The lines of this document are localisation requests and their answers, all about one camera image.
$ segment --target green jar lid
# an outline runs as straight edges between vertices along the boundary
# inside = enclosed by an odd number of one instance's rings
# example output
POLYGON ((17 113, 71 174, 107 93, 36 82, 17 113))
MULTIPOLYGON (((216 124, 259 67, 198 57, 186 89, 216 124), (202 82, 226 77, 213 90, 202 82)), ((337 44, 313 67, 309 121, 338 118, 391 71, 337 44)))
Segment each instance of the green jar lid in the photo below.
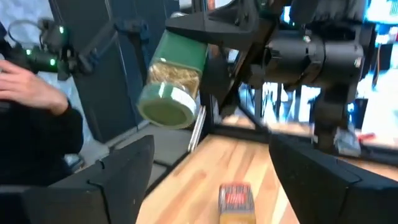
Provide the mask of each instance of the green jar lid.
POLYGON ((146 85, 137 107, 144 119, 169 129, 190 126, 197 109, 195 100, 186 91, 166 82, 146 85))

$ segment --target small box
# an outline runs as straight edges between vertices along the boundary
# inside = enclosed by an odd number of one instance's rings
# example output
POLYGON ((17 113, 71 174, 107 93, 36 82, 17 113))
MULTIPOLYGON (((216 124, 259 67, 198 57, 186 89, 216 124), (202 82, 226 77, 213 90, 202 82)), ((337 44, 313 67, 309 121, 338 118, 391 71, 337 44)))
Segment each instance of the small box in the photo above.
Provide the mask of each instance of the small box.
POLYGON ((218 206, 220 224, 256 224, 254 199, 248 183, 222 184, 218 206))

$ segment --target wooden tabletop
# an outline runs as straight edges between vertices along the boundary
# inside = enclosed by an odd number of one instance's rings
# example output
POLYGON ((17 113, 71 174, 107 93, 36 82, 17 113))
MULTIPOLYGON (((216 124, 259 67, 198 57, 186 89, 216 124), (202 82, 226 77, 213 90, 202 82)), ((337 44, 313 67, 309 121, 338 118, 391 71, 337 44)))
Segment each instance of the wooden tabletop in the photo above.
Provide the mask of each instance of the wooden tabletop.
MULTIPOLYGON (((246 118, 231 117, 231 125, 250 126, 246 118)), ((295 130, 292 125, 270 125, 278 131, 295 130)), ((348 162, 398 180, 395 167, 348 162)), ((252 187, 258 224, 298 224, 289 200, 276 176, 268 145, 208 136, 144 200, 138 224, 218 223, 218 188, 223 182, 245 181, 252 187)))

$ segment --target black sleeve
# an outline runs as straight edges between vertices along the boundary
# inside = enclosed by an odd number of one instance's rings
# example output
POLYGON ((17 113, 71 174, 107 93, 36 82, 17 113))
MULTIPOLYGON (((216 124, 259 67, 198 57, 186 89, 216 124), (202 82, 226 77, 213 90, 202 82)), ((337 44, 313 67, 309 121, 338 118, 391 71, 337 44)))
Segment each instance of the black sleeve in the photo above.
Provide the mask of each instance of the black sleeve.
POLYGON ((40 150, 55 154, 78 154, 83 145, 83 118, 68 105, 61 115, 47 110, 32 109, 31 121, 40 150))

